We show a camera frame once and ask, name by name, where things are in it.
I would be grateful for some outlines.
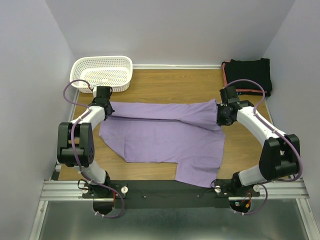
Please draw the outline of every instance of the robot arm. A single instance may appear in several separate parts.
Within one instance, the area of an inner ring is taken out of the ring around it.
[[[58,128],[58,146],[57,159],[61,164],[67,167],[73,167],[80,170],[75,160],[74,152],[71,145],[71,128],[77,122],[74,131],[74,139],[76,143],[76,152],[81,162],[83,173],[97,183],[110,185],[110,177],[106,171],[99,167],[95,161],[95,148],[93,130],[109,115],[114,112],[110,104],[110,96],[112,88],[108,86],[94,87],[93,101],[81,116],[72,122],[62,122]]]
[[[238,121],[244,125],[262,145],[259,164],[247,170],[236,172],[231,179],[231,189],[252,186],[257,183],[275,180],[281,177],[294,175],[299,172],[299,162],[292,149],[285,141],[264,125],[255,114],[265,121],[271,129],[276,129],[257,111],[249,101],[240,101],[233,86],[220,90],[221,103],[218,104],[217,123],[220,126],[229,126]],[[295,149],[300,152],[299,139],[296,135],[287,135],[283,131],[277,133],[284,136]]]

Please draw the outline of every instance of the purple cloth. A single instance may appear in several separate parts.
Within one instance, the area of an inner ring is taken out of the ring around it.
[[[210,187],[222,163],[225,135],[216,100],[194,104],[112,102],[100,137],[129,163],[177,163],[175,180]]]

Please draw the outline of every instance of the laundry basket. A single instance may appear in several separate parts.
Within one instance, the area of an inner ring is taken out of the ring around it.
[[[70,82],[81,79],[91,86],[110,86],[114,92],[127,90],[132,78],[133,65],[126,56],[93,56],[77,60],[71,69]],[[82,93],[91,93],[83,81],[72,83]]]

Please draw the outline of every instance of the black cloth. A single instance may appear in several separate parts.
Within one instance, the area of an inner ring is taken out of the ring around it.
[[[270,59],[261,58],[256,61],[237,61],[231,60],[230,62],[223,62],[224,72],[227,83],[231,83],[238,79],[249,79],[260,84],[265,95],[270,96],[272,91],[272,83],[270,79]],[[249,90],[260,90],[260,88],[253,83],[242,81],[233,84],[236,89],[246,89],[242,94],[249,95],[262,95],[260,92],[252,92]]]

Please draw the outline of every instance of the black mounting plate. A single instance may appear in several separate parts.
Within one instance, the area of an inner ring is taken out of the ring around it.
[[[214,181],[214,187],[220,187],[221,192],[216,192],[217,198],[232,198],[232,197],[245,197],[248,190],[251,192],[252,197],[259,197],[260,193],[254,191],[253,186],[239,188],[237,192],[231,190],[231,179],[217,179]]]
[[[122,187],[127,187],[128,183],[123,181],[121,184],[113,182],[110,187],[116,190],[125,199],[127,197],[126,193],[121,192]],[[99,185],[90,185],[89,192],[83,193],[82,198],[84,199],[113,199],[114,193],[105,187]]]

